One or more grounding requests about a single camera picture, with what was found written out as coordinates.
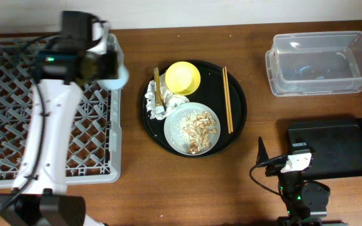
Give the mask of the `light blue plastic cup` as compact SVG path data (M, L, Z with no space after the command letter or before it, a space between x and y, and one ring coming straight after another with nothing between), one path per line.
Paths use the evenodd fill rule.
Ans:
M100 80L100 85L106 90L117 90L123 88L129 80L129 72L124 64L120 64L117 69L116 78Z

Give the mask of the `yellow plastic bowl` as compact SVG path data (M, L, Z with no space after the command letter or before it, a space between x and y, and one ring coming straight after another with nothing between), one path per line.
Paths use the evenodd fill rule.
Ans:
M177 95L190 95L200 85L200 72L189 62L176 62L165 72L165 82L170 91Z

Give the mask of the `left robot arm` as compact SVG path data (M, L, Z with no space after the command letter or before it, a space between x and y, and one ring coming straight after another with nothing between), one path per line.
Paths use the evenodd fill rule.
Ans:
M95 225L81 196L68 196L66 157L82 86L125 86L123 54L110 47L110 25L91 13L64 11L61 30L35 58L33 107L25 155L0 217L10 225Z

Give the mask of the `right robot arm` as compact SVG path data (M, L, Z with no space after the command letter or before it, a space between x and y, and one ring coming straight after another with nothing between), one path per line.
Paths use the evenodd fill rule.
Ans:
M256 164L250 169L250 178L263 189L279 196L288 215L278 217L277 225L332 226L348 224L342 221L324 222L331 189L318 181L305 180L302 173L311 166L314 151L307 143L294 143L290 154L269 158L261 137L258 138ZM278 190L272 190L254 179L253 171L265 169L265 176L278 178Z

